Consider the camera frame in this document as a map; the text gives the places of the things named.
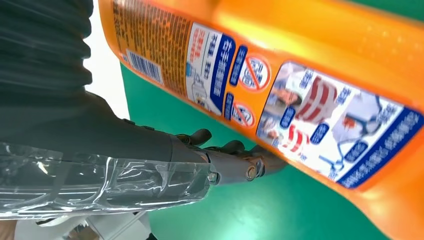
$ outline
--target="prohibition sign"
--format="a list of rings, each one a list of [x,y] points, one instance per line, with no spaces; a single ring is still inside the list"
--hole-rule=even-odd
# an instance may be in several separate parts
[[[255,117],[252,111],[245,105],[234,103],[232,107],[233,120],[244,127],[253,127],[255,124]]]
[[[240,82],[251,91],[260,91],[268,86],[271,79],[270,67],[257,56],[248,56],[241,67]]]

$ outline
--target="white wall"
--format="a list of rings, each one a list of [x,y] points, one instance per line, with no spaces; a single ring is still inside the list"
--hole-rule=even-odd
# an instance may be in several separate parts
[[[91,58],[84,61],[84,66],[91,71],[93,83],[86,89],[106,99],[119,118],[130,119],[120,63],[103,34],[98,0],[94,0],[90,20],[92,33],[85,42],[91,47]]]

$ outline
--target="plastic bottle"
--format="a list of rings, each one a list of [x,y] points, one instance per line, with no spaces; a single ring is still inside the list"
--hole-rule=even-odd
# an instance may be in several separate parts
[[[424,25],[332,0],[101,0],[123,64],[424,239]]]

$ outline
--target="green floor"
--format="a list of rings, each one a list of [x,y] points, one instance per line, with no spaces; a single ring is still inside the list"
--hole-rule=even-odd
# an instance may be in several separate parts
[[[423,0],[358,0],[424,21]],[[254,144],[122,67],[131,120],[173,134],[208,128],[208,145]],[[382,240],[351,203],[293,167],[247,184],[214,187],[199,203],[151,213],[159,240]]]

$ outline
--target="screw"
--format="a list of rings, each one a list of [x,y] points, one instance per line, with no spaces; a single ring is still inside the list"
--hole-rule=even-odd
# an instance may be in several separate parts
[[[250,166],[246,171],[246,178],[248,181],[252,181],[256,178],[257,170],[255,166]]]
[[[210,182],[211,184],[215,184],[215,183],[217,183],[217,180],[218,180],[218,173],[216,173],[216,172],[211,172],[211,173],[209,173],[209,175],[207,175],[207,179],[209,180],[209,182]]]

